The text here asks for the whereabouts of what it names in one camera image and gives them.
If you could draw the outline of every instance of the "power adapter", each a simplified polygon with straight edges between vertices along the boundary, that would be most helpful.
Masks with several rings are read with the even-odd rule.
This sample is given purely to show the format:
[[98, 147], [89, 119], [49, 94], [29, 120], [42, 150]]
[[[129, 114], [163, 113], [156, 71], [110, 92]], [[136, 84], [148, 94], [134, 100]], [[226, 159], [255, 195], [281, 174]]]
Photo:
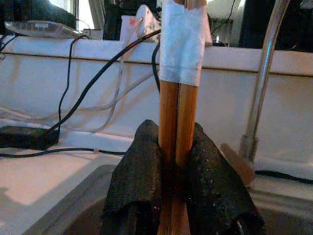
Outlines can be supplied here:
[[4, 126], [0, 128], [0, 148], [24, 148], [46, 150], [59, 142], [59, 132], [42, 128]]

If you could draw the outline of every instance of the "bamboo stick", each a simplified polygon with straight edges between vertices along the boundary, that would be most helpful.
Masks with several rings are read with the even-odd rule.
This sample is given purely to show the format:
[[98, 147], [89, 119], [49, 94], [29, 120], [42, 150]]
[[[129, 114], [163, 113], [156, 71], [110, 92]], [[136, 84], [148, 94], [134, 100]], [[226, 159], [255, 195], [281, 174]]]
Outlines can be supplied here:
[[179, 83], [160, 81], [159, 146], [162, 159], [162, 207], [158, 235], [171, 234], [173, 163], [175, 157]]
[[173, 235], [180, 235], [185, 213], [185, 168], [189, 160], [195, 127], [198, 87], [180, 85], [176, 156], [174, 165], [174, 192], [171, 225]]

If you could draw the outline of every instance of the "black cable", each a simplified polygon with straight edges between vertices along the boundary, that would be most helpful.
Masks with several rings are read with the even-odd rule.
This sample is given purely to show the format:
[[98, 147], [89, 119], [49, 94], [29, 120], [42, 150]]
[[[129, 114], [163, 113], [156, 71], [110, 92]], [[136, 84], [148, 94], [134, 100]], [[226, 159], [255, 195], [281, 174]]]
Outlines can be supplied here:
[[0, 153], [0, 157], [6, 158], [30, 158], [30, 157], [37, 157], [51, 153], [59, 153], [59, 152], [73, 152], [73, 151], [87, 151], [87, 152], [99, 152], [105, 154], [112, 154], [112, 155], [125, 155], [126, 152], [114, 152], [114, 151], [107, 151], [107, 150], [97, 150], [93, 148], [59, 148], [59, 149], [52, 149], [46, 150], [38, 153], [30, 153], [30, 154], [5, 154]]
[[6, 43], [4, 43], [4, 42], [2, 42], [2, 40], [5, 38], [6, 36], [2, 36], [1, 37], [1, 47], [0, 47], [0, 53], [5, 49], [5, 47], [11, 42], [11, 41], [13, 41], [14, 39], [16, 39], [17, 37], [18, 37], [18, 35], [17, 36], [15, 36], [15, 37], [13, 37], [13, 38], [11, 38], [9, 41], [7, 41]]
[[156, 86], [157, 86], [158, 92], [160, 93], [160, 79], [159, 79], [158, 74], [157, 74], [157, 63], [156, 63], [156, 57], [157, 57], [157, 52], [158, 52], [159, 48], [160, 48], [160, 41], [157, 43], [156, 48], [152, 53], [151, 64], [152, 64], [153, 74], [154, 74], [155, 80], [156, 80]]
[[234, 5], [235, 5], [235, 1], [236, 1], [236, 0], [233, 1], [233, 4], [232, 4], [232, 6], [231, 6], [231, 10], [230, 10], [230, 13], [229, 13], [228, 18], [227, 18], [224, 22], [222, 22], [219, 26], [217, 26], [217, 27], [211, 32], [211, 34], [215, 33], [216, 30], [218, 30], [223, 24], [225, 24], [225, 23], [227, 23], [227, 22], [229, 21], [231, 15], [233, 14], [233, 9], [234, 9]]
[[255, 174], [257, 174], [257, 175], [264, 175], [264, 176], [270, 176], [270, 177], [280, 178], [280, 179], [294, 180], [294, 181], [298, 181], [298, 182], [305, 183], [305, 184], [313, 184], [313, 180], [308, 180], [308, 179], [304, 179], [304, 178], [298, 178], [298, 177], [294, 177], [292, 175], [280, 173], [280, 172], [277, 172], [277, 171], [257, 170], [255, 172]]
[[59, 121], [61, 121], [61, 107], [62, 107], [62, 103], [63, 103], [63, 99], [65, 97], [65, 95], [67, 94], [68, 92], [68, 89], [69, 89], [69, 76], [70, 76], [70, 66], [71, 66], [71, 62], [72, 62], [72, 51], [73, 51], [73, 46], [75, 44], [75, 42], [77, 42], [79, 39], [81, 38], [88, 38], [86, 35], [81, 35], [81, 36], [78, 36], [77, 38], [75, 38], [72, 43], [70, 44], [70, 47], [69, 47], [69, 55], [68, 55], [68, 67], [67, 67], [67, 86], [62, 94], [62, 97], [60, 99], [60, 102], [59, 102], [59, 108], [58, 108], [58, 114], [59, 114]]
[[161, 23], [161, 16], [159, 15], [159, 13], [157, 11], [152, 11], [152, 14], [155, 19]]
[[41, 138], [44, 135], [47, 135], [49, 133], [51, 133], [53, 130], [55, 130], [56, 128], [58, 128], [59, 126], [61, 126], [64, 122], [66, 122], [72, 115], [73, 113], [77, 110], [77, 108], [79, 107], [79, 105], [82, 103], [82, 101], [84, 100], [87, 92], [89, 91], [89, 89], [95, 84], [95, 82], [100, 78], [100, 76], [115, 62], [117, 61], [118, 58], [120, 58], [122, 55], [124, 55], [127, 51], [129, 51], [130, 49], [132, 49], [133, 47], [135, 47], [136, 45], [138, 45], [139, 43], [145, 41], [148, 38], [151, 38], [157, 34], [159, 34], [161, 32], [161, 29], [152, 32], [150, 34], [147, 34], [145, 36], [143, 36], [142, 38], [137, 39], [136, 41], [132, 42], [131, 44], [129, 44], [127, 47], [125, 47], [123, 50], [121, 50], [119, 53], [117, 53], [111, 60], [109, 60], [103, 67], [102, 69], [93, 77], [93, 79], [86, 85], [86, 87], [84, 88], [83, 92], [81, 93], [81, 95], [79, 96], [78, 100], [76, 101], [76, 103], [74, 104], [74, 106], [71, 108], [71, 110], [68, 112], [68, 114], [58, 123], [56, 123], [54, 126], [52, 126], [51, 128], [49, 128], [47, 131], [45, 131], [39, 138]]
[[214, 43], [220, 43], [220, 44], [223, 45], [223, 47], [227, 47], [227, 45], [225, 43], [221, 42], [221, 41], [215, 40], [215, 41], [213, 41], [213, 45], [214, 45]]

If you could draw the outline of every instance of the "sink basin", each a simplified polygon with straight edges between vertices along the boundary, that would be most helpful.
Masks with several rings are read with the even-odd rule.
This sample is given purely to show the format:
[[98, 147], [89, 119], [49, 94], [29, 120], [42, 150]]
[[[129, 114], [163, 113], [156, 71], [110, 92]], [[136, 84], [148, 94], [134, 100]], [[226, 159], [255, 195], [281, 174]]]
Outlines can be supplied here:
[[[114, 165], [97, 168], [70, 194], [62, 199], [26, 234], [95, 235], [101, 227], [100, 215], [105, 203]], [[250, 195], [266, 223], [267, 235], [312, 235], [313, 203], [295, 198], [250, 190]], [[188, 218], [184, 217], [184, 235]]]

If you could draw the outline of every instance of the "wooden stick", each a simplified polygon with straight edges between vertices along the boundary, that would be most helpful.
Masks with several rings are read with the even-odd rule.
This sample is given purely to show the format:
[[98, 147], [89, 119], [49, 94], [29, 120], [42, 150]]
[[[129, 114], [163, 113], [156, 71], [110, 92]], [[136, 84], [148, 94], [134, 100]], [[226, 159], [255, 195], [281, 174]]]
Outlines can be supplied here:
[[225, 155], [226, 161], [234, 168], [244, 185], [249, 185], [256, 177], [253, 166], [249, 165], [227, 143], [221, 144], [221, 150]]
[[171, 234], [173, 163], [176, 148], [179, 83], [160, 81], [160, 125], [158, 143], [162, 159], [162, 207], [159, 235]]
[[174, 192], [172, 199], [172, 233], [180, 235], [185, 213], [185, 168], [189, 160], [195, 127], [198, 87], [180, 85], [179, 111], [174, 165]]

